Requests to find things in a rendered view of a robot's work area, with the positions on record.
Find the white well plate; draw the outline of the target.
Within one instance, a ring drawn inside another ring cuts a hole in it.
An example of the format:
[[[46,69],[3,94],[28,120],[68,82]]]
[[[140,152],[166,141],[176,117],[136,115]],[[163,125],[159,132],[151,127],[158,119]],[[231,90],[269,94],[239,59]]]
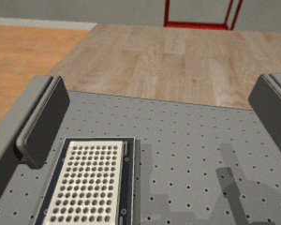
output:
[[[123,157],[123,141],[71,142],[43,225],[118,225]]]

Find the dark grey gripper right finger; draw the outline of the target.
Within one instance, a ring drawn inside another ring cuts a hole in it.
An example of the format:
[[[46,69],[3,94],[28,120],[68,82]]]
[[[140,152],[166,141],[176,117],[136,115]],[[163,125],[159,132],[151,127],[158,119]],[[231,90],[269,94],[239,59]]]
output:
[[[261,74],[248,102],[281,152],[281,73]]]

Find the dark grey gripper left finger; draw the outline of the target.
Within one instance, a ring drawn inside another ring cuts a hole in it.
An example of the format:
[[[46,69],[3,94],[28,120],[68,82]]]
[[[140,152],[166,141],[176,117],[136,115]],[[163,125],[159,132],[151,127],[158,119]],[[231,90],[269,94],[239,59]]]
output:
[[[0,121],[0,199],[19,164],[41,169],[70,99],[61,76],[34,76]]]

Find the grey perforated breadboard plate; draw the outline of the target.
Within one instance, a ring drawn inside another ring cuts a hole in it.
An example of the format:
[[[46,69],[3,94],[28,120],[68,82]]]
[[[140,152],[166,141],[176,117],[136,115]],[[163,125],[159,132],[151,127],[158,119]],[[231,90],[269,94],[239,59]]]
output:
[[[135,137],[133,225],[281,225],[281,152],[254,110],[67,90],[44,166],[19,164],[0,225],[33,225],[65,138]]]

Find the black rectangular plate nest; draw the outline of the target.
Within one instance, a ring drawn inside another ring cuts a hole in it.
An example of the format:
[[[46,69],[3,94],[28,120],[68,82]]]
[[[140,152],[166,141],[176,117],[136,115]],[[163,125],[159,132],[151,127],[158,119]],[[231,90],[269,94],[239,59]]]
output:
[[[47,215],[52,195],[54,193],[60,172],[62,171],[67,151],[71,142],[107,142],[123,141],[124,157],[122,169],[122,181],[119,204],[118,225],[133,225],[133,196],[134,196],[134,163],[135,163],[135,137],[80,137],[65,138],[56,160],[52,176],[47,185],[40,207],[37,211],[33,225],[43,225]]]

